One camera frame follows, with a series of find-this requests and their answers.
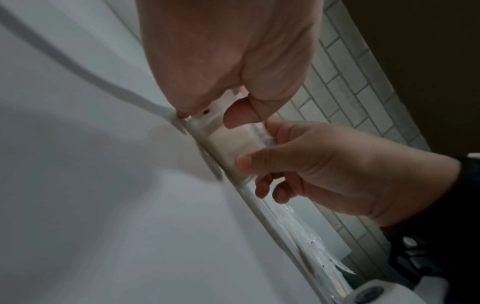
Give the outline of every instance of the brick wall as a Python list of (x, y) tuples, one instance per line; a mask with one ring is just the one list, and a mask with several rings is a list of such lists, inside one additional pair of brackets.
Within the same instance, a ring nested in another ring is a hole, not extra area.
[[(340, 0), (326, 1), (317, 51), (307, 79), (278, 114), (329, 122), (429, 150)], [(408, 282), (387, 262), (390, 244), (368, 219), (317, 208), (351, 249), (343, 262), (352, 285), (379, 278)]]

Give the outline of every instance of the black sleeve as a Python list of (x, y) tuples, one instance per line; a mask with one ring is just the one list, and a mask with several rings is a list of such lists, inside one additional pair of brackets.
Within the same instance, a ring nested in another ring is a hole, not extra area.
[(458, 160), (458, 180), (443, 197), (382, 231), (392, 244), (389, 262), (405, 277), (417, 283), (423, 275), (442, 276), (465, 294), (473, 292), (478, 282), (480, 159)]

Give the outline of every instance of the black object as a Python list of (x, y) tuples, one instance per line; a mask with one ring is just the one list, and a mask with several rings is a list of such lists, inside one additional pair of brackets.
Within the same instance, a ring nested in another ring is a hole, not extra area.
[(382, 286), (369, 287), (355, 296), (355, 303), (357, 304), (370, 303), (371, 301), (378, 298), (383, 292), (384, 292), (384, 289)]

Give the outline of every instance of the skin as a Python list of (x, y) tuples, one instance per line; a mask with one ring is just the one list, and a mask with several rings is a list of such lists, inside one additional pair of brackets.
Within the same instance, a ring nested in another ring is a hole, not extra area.
[(367, 216), (379, 226), (400, 223), (438, 200), (460, 173), (450, 157), (336, 127), (269, 119), (276, 145), (237, 159), (239, 171), (266, 175), (256, 195), (271, 182), (278, 203), (297, 195), (333, 211)]
[(312, 61), (323, 0), (137, 0), (145, 53), (180, 117), (225, 90), (249, 95), (225, 113), (228, 128), (260, 122), (298, 91)]

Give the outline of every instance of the dark brown wall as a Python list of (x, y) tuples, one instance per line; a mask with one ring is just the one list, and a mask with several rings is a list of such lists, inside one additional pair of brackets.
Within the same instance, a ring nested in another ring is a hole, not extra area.
[(343, 0), (434, 152), (480, 152), (477, 2)]

